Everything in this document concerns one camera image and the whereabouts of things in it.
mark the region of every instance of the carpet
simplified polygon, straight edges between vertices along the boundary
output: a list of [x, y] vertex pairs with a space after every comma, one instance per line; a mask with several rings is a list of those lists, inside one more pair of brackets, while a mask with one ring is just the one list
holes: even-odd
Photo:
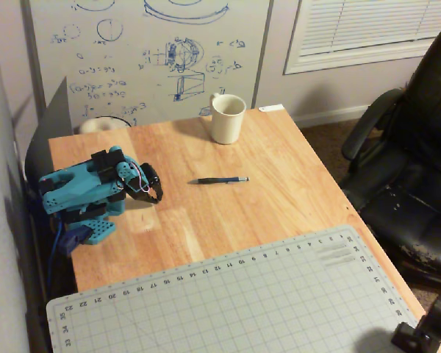
[[[350, 134], [357, 120], [335, 124], [313, 126], [301, 129], [310, 146], [328, 169], [336, 182], [339, 182], [348, 170], [349, 162], [341, 155], [341, 146]], [[438, 293], [410, 286], [425, 310], [428, 310]]]

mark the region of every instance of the blue robotic arm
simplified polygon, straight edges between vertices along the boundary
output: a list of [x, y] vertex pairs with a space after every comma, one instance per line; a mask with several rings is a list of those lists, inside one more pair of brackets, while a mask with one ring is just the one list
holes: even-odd
[[[148, 163], [138, 165], [119, 146], [91, 157], [39, 181], [44, 209], [48, 214], [60, 213], [68, 225], [57, 244], [66, 255], [80, 243], [97, 244], [115, 230], [115, 224], [104, 219], [124, 212], [126, 193], [153, 204], [162, 199], [159, 177]], [[157, 197], [149, 193], [150, 189]]]

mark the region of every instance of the window blind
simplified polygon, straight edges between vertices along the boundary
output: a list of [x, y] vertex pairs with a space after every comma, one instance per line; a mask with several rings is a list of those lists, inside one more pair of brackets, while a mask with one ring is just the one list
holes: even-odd
[[424, 40], [441, 30], [441, 0], [305, 1], [300, 57]]

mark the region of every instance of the black pen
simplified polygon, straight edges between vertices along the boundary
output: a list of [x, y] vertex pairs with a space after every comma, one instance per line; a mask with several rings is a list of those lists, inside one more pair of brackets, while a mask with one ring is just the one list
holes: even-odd
[[190, 184], [222, 184], [226, 182], [227, 184], [231, 182], [247, 182], [250, 178], [236, 176], [234, 178], [203, 178], [203, 179], [194, 179], [190, 181]]

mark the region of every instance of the desk surface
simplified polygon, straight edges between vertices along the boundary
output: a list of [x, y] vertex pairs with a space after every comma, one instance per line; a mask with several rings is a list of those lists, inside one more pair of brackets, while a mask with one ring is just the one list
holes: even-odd
[[[373, 250], [413, 313], [423, 308], [286, 110], [249, 110], [240, 139], [209, 138], [193, 118], [49, 141], [56, 169], [119, 145], [160, 176], [156, 206], [128, 197], [116, 232], [72, 253], [80, 291], [285, 237], [350, 224]], [[250, 177], [233, 185], [189, 185], [202, 177]]]

